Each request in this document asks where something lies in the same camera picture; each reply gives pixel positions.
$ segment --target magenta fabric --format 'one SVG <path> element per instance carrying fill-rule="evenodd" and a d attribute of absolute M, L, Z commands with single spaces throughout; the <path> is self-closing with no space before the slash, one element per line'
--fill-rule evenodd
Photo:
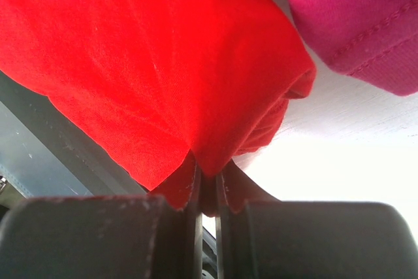
<path fill-rule="evenodd" d="M 397 95 L 418 91 L 418 0 L 289 0 L 306 43 L 334 71 Z"/>

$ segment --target pink fabric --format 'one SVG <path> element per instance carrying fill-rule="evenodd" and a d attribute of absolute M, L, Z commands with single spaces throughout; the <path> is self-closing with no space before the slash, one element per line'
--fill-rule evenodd
<path fill-rule="evenodd" d="M 289 0 L 306 43 L 334 71 L 397 95 L 418 91 L 418 0 Z"/>

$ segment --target hanging clothes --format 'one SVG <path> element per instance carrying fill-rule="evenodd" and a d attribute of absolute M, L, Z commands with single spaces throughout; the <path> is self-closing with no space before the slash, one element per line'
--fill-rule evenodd
<path fill-rule="evenodd" d="M 270 142 L 315 67 L 271 0 L 0 0 L 0 69 L 153 189 Z"/>
<path fill-rule="evenodd" d="M 334 71 L 397 95 L 418 91 L 418 0 L 289 0 L 297 29 Z"/>

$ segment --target red fabric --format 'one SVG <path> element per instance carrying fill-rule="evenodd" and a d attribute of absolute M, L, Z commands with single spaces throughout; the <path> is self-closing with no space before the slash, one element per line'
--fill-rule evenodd
<path fill-rule="evenodd" d="M 0 0 L 0 69 L 138 182 L 271 140 L 314 65 L 271 0 Z"/>

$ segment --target red towel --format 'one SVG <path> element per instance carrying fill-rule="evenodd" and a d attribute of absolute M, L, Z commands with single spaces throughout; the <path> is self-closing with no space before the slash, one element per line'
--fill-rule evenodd
<path fill-rule="evenodd" d="M 138 182 L 266 145 L 314 65 L 271 0 L 0 0 L 0 69 Z"/>

